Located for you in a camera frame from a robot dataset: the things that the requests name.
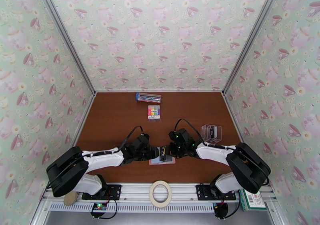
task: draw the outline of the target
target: teapot pattern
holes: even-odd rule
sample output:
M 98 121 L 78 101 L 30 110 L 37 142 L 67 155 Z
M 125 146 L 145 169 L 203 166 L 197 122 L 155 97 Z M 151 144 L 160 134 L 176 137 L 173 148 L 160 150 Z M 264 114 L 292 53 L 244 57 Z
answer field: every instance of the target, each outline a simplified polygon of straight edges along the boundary
M 140 91 L 223 89 L 264 0 L 53 2 L 94 88 Z
M 72 144 L 91 92 L 42 0 L 0 3 L 0 224 L 29 224 L 44 170 Z M 79 24 L 75 33 L 90 40 L 94 29 Z
M 288 224 L 320 223 L 319 12 L 319 0 L 276 0 L 226 92 Z

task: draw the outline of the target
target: brown tabletop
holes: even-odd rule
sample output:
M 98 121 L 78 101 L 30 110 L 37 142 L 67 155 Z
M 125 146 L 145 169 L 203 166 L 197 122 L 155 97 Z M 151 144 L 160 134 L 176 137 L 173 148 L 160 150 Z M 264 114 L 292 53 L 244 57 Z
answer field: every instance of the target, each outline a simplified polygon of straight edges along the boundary
M 138 102 L 135 93 L 98 93 L 86 120 L 77 145 L 86 151 L 107 150 L 120 146 L 124 138 L 136 125 L 141 125 L 150 135 L 150 144 L 163 146 L 170 142 L 168 133 L 180 118 L 187 119 L 199 132 L 204 124 L 222 126 L 221 145 L 236 145 L 239 137 L 220 93 L 213 92 L 162 92 L 161 121 L 147 120 L 148 105 L 156 103 Z M 196 133 L 180 122 L 179 128 L 186 128 L 195 138 Z M 139 130 L 132 139 L 140 134 Z M 107 182 L 155 182 L 209 183 L 218 174 L 228 173 L 228 166 L 210 161 L 184 157 L 175 164 L 149 165 L 132 162 L 121 167 L 107 167 L 92 171 L 102 174 Z

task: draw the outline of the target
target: cable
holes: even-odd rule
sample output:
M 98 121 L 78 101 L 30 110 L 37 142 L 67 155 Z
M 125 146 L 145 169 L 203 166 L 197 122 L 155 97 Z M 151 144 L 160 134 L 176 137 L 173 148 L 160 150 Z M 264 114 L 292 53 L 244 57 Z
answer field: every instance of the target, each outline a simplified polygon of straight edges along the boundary
M 241 204 L 241 198 L 240 198 L 240 192 L 239 192 L 239 191 L 238 191 L 238 194 L 239 194 L 239 203 L 238 203 L 238 206 L 236 207 L 236 209 L 235 209 L 231 214 L 229 214 L 228 216 L 224 217 L 223 219 L 226 219 L 226 218 L 231 217 L 232 215 L 234 215 L 234 214 L 238 211 L 238 209 L 239 209 L 239 207 L 240 207 L 240 204 Z
M 118 152 L 124 147 L 124 145 L 126 144 L 127 140 L 130 138 L 130 136 L 133 134 L 133 132 L 134 132 L 138 127 L 140 127 L 141 134 L 142 134 L 142 135 L 144 134 L 144 133 L 143 133 L 143 128 L 142 128 L 140 125 L 134 127 L 134 128 L 131 130 L 131 132 L 128 134 L 128 136 L 123 140 L 123 142 L 122 142 L 122 144 L 120 145 L 120 147 L 118 148 L 118 150 L 115 151 L 114 153 L 118 153 Z
M 179 119 L 179 120 L 177 121 L 176 125 L 174 126 L 174 131 L 176 131 L 177 126 L 178 126 L 178 124 L 179 124 L 179 122 L 180 122 L 181 120 L 184 120 L 184 121 L 197 133 L 197 135 L 199 136 L 201 142 L 202 142 L 205 146 L 207 146 L 207 144 L 204 142 L 202 136 L 201 136 L 200 133 L 197 131 L 197 129 L 196 129 L 192 124 L 190 124 L 189 121 L 186 120 L 186 119 Z
M 114 218 L 117 215 L 118 212 L 118 204 L 116 202 L 116 200 L 114 200 L 114 202 L 116 203 L 116 211 L 114 212 L 114 214 L 111 217 L 98 217 L 98 219 L 103 219 L 103 220 L 109 220 Z
M 63 174 L 68 168 L 70 168 L 70 166 L 72 166 L 74 163 L 76 163 L 78 160 L 84 158 L 84 157 L 89 157 L 90 154 L 87 154 L 87 155 L 84 155 L 84 156 L 80 156 L 78 157 L 77 159 L 75 159 L 72 163 L 70 163 L 65 169 L 63 169 L 51 182 L 48 182 L 47 186 L 46 186 L 46 189 L 50 189 L 52 186 L 52 183 L 54 181 L 57 180 L 57 178 L 59 178 L 61 176 L 61 174 Z
M 240 151 L 238 151 L 238 150 L 236 150 L 236 149 L 227 147 L 227 150 L 233 150 L 234 152 L 242 155 L 244 158 L 246 158 L 248 161 L 250 161 L 250 162 L 251 162 L 254 166 L 256 166 L 256 167 L 263 173 L 263 175 L 265 176 L 267 182 L 266 182 L 265 184 L 263 184 L 263 186 L 266 186 L 266 185 L 269 184 L 269 178 L 268 178 L 267 174 L 266 174 L 266 173 L 262 170 L 262 168 L 259 167 L 259 165 L 256 164 L 251 158 L 247 157 L 245 154 L 243 154 L 242 152 L 240 152 Z

